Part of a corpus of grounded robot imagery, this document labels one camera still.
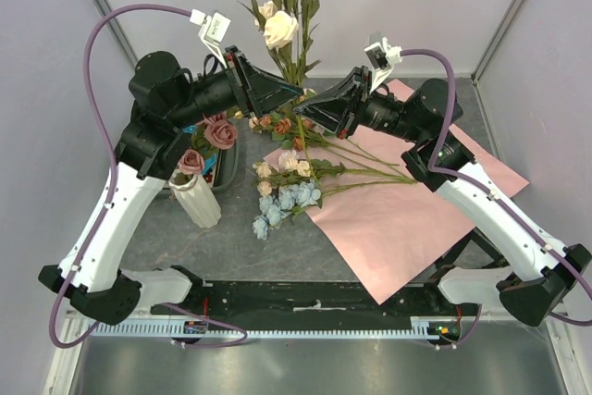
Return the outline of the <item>dusty pink rose stem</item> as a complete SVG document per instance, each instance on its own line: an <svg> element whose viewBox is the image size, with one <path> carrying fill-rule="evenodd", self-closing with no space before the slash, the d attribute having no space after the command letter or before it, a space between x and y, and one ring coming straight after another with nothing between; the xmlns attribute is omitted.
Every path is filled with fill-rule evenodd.
<svg viewBox="0 0 592 395"><path fill-rule="evenodd" d="M180 158L179 173L185 179L192 179L208 170L206 164L235 145L238 130L225 115L217 114L197 123L193 129L190 147Z"/></svg>

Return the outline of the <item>cream rose stem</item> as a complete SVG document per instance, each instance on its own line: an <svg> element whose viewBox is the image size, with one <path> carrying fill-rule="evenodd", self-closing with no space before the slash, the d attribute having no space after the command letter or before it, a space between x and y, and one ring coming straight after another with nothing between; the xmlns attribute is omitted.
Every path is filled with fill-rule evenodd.
<svg viewBox="0 0 592 395"><path fill-rule="evenodd" d="M244 8L252 15L280 75L302 87L309 72L320 63L308 59L314 43L312 20L320 9L320 0L249 0Z"/></svg>

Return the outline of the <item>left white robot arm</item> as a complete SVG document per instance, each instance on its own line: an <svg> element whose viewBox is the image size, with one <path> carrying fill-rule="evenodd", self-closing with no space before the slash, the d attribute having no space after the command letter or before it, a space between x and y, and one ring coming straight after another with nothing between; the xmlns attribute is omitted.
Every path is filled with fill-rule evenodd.
<svg viewBox="0 0 592 395"><path fill-rule="evenodd" d="M171 303L184 315L202 307L203 293L195 287L200 279L186 268L131 272L119 265L147 207L191 145L185 128L233 107L262 117L303 93L253 66L236 47L227 48L223 60L224 68L197 79L169 52L153 52L138 62L115 171L68 256L44 266L38 277L83 315L117 325L135 310L158 304Z"/></svg>

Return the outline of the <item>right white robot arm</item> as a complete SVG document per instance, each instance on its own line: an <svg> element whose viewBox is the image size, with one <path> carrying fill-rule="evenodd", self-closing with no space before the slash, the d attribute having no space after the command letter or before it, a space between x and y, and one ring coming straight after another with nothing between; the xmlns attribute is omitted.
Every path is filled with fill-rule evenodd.
<svg viewBox="0 0 592 395"><path fill-rule="evenodd" d="M591 262L581 244L568 246L529 218L494 183L444 117L462 108L450 82L426 80L407 99L370 89L356 68L330 90L296 105L297 115L346 139L363 126L411 144L401 159L412 177L466 215L507 262L501 268L448 266L424 291L425 308L444 315L456 304L505 310L537 327L553 314Z"/></svg>

